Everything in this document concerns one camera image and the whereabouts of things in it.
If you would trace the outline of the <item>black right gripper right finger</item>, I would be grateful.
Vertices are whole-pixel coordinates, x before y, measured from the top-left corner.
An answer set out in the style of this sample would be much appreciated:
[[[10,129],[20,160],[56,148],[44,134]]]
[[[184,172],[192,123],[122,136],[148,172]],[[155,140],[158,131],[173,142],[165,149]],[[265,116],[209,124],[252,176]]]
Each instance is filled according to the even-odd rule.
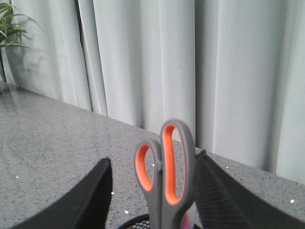
[[[205,229],[303,229],[305,222],[265,202],[202,150],[196,155],[195,203]]]

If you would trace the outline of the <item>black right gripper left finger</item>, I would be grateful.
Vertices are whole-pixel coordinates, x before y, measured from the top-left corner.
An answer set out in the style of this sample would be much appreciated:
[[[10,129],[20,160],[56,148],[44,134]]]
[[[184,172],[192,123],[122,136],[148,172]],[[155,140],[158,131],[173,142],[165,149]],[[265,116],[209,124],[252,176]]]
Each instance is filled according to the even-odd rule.
[[[112,192],[112,166],[101,159],[68,193],[13,229],[104,229]]]

